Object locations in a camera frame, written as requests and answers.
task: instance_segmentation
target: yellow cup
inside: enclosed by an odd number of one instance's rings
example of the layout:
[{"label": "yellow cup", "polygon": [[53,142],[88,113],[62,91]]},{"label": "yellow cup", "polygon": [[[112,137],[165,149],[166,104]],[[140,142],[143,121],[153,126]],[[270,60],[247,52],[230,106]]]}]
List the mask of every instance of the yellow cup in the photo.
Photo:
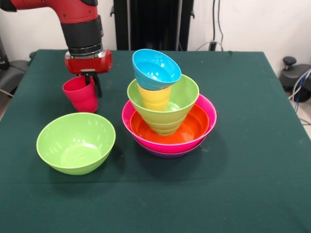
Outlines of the yellow cup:
[{"label": "yellow cup", "polygon": [[153,111],[165,111],[167,109],[172,85],[158,91],[146,90],[138,84],[137,86],[145,108]]}]

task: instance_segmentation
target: cup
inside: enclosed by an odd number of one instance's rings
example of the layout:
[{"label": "cup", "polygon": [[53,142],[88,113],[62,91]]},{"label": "cup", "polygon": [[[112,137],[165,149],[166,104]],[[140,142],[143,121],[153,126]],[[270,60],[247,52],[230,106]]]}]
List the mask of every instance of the cup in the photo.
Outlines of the cup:
[{"label": "cup", "polygon": [[84,76],[70,79],[63,85],[63,91],[78,112],[94,113],[97,111],[98,99],[92,77],[88,85],[86,85]]},{"label": "cup", "polygon": [[146,90],[139,84],[137,86],[145,108],[153,111],[166,111],[170,101],[172,85],[158,91]]}]

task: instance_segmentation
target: red cup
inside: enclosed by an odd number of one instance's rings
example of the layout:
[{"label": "red cup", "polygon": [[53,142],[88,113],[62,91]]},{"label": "red cup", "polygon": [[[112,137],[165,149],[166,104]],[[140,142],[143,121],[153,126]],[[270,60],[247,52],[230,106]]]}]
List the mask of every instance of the red cup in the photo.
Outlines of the red cup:
[{"label": "red cup", "polygon": [[94,113],[98,109],[98,99],[92,77],[90,77],[89,85],[86,85],[84,76],[70,79],[63,85],[63,91],[78,112]]}]

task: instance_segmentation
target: green bowl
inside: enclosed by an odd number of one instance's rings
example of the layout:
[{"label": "green bowl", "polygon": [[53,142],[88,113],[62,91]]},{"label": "green bowl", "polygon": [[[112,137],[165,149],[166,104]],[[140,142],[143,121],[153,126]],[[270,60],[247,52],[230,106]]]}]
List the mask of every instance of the green bowl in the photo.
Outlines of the green bowl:
[{"label": "green bowl", "polygon": [[199,94],[199,87],[196,82],[182,74],[180,80],[172,85],[170,102],[166,111],[153,111],[144,108],[136,79],[127,87],[127,96],[136,111],[160,135],[170,135],[180,127],[199,98]]},{"label": "green bowl", "polygon": [[36,148],[41,159],[69,175],[97,169],[116,140],[113,125],[93,113],[73,113],[49,123],[39,134]]}]

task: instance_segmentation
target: blue bowl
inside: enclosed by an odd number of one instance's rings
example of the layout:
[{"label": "blue bowl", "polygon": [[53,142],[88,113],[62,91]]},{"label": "blue bowl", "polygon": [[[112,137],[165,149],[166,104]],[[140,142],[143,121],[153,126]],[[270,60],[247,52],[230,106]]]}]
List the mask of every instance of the blue bowl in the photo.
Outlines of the blue bowl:
[{"label": "blue bowl", "polygon": [[164,89],[181,78],[178,64],[156,50],[137,50],[133,54],[133,67],[139,86],[147,90]]}]

